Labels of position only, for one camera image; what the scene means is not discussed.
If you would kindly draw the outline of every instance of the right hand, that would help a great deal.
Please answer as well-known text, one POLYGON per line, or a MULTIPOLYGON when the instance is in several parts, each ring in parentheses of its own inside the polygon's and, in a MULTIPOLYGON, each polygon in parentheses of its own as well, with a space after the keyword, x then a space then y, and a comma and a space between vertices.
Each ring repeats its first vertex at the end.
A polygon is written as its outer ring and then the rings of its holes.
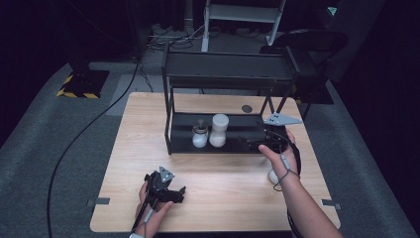
MULTIPOLYGON (((293 134, 289 130, 286 129, 287 136, 290 139, 290 141, 295 144, 296 141, 294 139, 293 134)), ((272 151, 269 147, 265 145, 260 145, 259 150, 261 153, 263 153, 271 162, 272 169, 274 170, 275 174, 278 178, 282 178, 284 175, 287 174, 287 169, 284 166, 283 161, 281 160, 281 157, 278 153, 272 151)), ((294 158, 293 150, 291 149, 290 145, 287 145, 286 150, 283 152, 283 154, 286 156, 286 159, 288 163, 290 164, 290 169, 297 173, 297 164, 296 159, 294 158)))
MULTIPOLYGON (((142 204, 145 202, 147 187, 148 187, 148 182, 145 181, 145 183, 142 185, 142 188, 140 189, 140 192, 139 192, 139 198, 140 198, 141 203, 137 207, 136 217, 138 213, 140 212, 140 208, 142 207, 142 204)), ((148 205, 148 208, 145 210, 145 213, 143 214, 143 217, 141 219, 141 223, 136 228, 135 233, 143 237, 154 237, 155 234, 158 232, 158 229, 160 228, 161 222, 163 221, 164 217, 169 212, 172 206, 173 206, 172 201, 158 204, 157 209, 153 211, 149 222, 145 224, 144 223, 145 217, 148 214, 149 210, 152 209, 151 206, 148 205)))

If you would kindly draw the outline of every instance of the black chair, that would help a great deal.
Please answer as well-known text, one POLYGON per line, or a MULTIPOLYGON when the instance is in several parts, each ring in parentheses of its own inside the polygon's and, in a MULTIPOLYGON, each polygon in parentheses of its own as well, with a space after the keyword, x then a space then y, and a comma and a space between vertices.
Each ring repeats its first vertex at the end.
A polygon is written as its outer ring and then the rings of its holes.
MULTIPOLYGON (((302 115, 305 119, 309 108, 319 91, 325 87, 328 77, 325 70, 330 58, 347 45, 349 38, 342 32, 328 30, 295 30, 280 35, 272 46, 263 46, 261 54, 276 54, 278 49, 290 47, 300 74, 295 83, 293 97, 307 100, 302 115)), ((273 93, 281 95, 281 88, 273 93)))

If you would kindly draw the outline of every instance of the glass jar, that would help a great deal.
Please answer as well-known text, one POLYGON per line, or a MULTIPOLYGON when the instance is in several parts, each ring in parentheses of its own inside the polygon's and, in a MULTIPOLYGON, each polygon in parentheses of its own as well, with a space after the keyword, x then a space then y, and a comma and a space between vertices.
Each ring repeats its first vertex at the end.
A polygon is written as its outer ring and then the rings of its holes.
POLYGON ((205 147, 209 135, 208 124, 204 120, 199 119, 197 124, 192 127, 192 134, 192 144, 196 148, 205 147))

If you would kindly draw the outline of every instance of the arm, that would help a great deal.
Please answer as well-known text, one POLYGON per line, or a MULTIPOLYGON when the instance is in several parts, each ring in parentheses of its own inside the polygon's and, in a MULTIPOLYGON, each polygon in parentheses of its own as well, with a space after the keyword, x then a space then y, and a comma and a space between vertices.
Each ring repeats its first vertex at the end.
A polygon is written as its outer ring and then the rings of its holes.
MULTIPOLYGON (((291 142, 295 143, 293 135, 288 130, 287 135, 291 142)), ((277 153, 264 145, 259 146, 259 149, 271 161, 272 168, 278 178, 286 175, 287 170, 277 153)), ((296 160, 290 146, 283 154, 290 164, 290 169, 296 172, 296 160)), ((303 187, 297 175, 289 173, 280 182, 280 185, 290 215, 303 237, 342 237, 340 231, 303 187)))
MULTIPOLYGON (((140 208, 142 207, 143 202, 146 199, 146 189, 148 187, 148 182, 146 181, 139 192, 140 204, 137 207, 136 217, 140 212, 140 208)), ((143 216, 140 220, 139 226, 134 230, 134 233, 141 235, 145 238, 152 238, 158 232, 160 228, 160 224, 163 221, 164 216, 169 212, 170 208, 172 207, 173 202, 169 201, 167 203, 162 203, 157 205, 157 211, 152 211, 152 215, 150 216, 149 220, 146 221, 145 219, 150 210, 152 209, 149 205, 143 213, 143 216)))

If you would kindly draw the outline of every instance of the wooden tabletop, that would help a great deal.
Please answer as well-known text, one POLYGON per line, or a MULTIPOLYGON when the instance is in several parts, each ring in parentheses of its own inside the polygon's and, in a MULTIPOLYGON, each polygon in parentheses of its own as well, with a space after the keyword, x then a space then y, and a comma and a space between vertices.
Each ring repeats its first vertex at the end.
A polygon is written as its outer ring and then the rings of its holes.
MULTIPOLYGON (((260 111, 264 97, 174 94, 179 112, 244 113, 243 105, 260 111)), ((280 98, 274 98, 274 106, 280 98)), ((268 117, 269 110, 263 118, 268 117)), ((288 99, 281 114, 300 118, 288 99)), ((284 198, 272 189, 271 166, 262 154, 172 154, 164 139, 166 115, 162 93, 135 92, 129 97, 108 169, 99 193, 109 204, 97 204, 90 227, 95 232, 126 232, 135 221, 138 193, 146 174, 163 166, 175 174, 169 186, 186 186, 160 232, 290 230, 284 198)), ((333 223, 340 227, 304 124, 287 128, 296 138, 302 160, 301 181, 333 223)))

